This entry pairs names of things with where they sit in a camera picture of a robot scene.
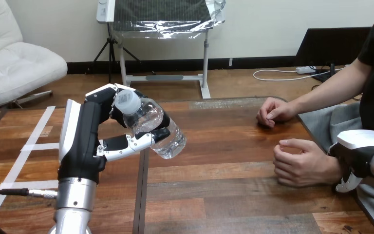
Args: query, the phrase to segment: bottle cap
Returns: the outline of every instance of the bottle cap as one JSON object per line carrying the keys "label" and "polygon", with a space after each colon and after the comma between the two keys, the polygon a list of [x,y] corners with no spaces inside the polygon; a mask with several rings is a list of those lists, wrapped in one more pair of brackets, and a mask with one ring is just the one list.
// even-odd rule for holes
{"label": "bottle cap", "polygon": [[140,109],[141,99],[134,91],[125,89],[115,97],[114,105],[123,114],[131,115]]}

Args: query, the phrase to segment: robotic hand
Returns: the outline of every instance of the robotic hand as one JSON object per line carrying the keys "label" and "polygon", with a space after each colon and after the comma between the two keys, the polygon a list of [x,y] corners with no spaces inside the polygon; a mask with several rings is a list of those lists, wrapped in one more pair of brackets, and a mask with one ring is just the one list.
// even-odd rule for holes
{"label": "robotic hand", "polygon": [[336,191],[346,193],[355,189],[363,178],[374,177],[374,131],[350,130],[337,136],[337,144],[330,149],[342,165],[347,166]]}
{"label": "robotic hand", "polygon": [[99,172],[107,161],[135,154],[167,138],[167,128],[151,132],[116,136],[98,140],[98,125],[115,119],[123,127],[122,113],[114,106],[116,94],[131,89],[119,84],[107,84],[86,94],[85,103],[68,100],[59,143],[58,194],[56,225],[51,234],[91,233],[87,228],[94,207]]}

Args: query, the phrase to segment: person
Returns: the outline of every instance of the person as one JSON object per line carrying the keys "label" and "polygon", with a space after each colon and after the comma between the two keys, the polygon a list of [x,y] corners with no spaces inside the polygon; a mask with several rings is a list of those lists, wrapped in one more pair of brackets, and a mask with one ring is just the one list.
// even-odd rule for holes
{"label": "person", "polygon": [[[337,105],[362,93],[360,103]],[[274,128],[277,122],[299,115],[318,145],[302,139],[284,139],[273,149],[279,183],[292,187],[338,183],[344,168],[326,152],[338,133],[352,129],[374,130],[374,25],[357,59],[318,88],[291,101],[268,98],[257,114],[259,124]],[[284,148],[300,149],[289,154]],[[374,181],[359,185],[359,199],[374,218]]]}

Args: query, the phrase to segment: person's left hand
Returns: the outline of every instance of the person's left hand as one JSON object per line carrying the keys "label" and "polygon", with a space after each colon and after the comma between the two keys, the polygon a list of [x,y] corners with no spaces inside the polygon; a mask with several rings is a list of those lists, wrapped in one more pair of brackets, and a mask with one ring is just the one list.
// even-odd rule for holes
{"label": "person's left hand", "polygon": [[[289,154],[284,147],[300,149],[298,155]],[[274,149],[273,164],[279,183],[291,187],[333,184],[342,178],[342,170],[335,157],[328,156],[308,140],[281,140]]]}

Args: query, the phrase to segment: black baseboard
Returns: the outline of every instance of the black baseboard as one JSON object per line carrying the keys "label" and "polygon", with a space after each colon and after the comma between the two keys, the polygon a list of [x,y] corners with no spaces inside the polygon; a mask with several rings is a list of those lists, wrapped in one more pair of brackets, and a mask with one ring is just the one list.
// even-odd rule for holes
{"label": "black baseboard", "polygon": [[[293,66],[295,56],[259,57],[259,58],[233,58],[232,66],[229,66],[229,58],[211,58],[208,60],[209,70],[221,69],[256,69],[271,67]],[[88,71],[92,62],[68,62],[68,74],[84,74]],[[202,59],[181,60],[146,60],[142,64],[137,61],[126,61],[128,74],[139,72],[173,72],[173,71],[201,71]],[[108,61],[97,61],[95,66],[88,71],[91,74],[108,74]],[[113,73],[121,73],[120,64],[116,62]]]}

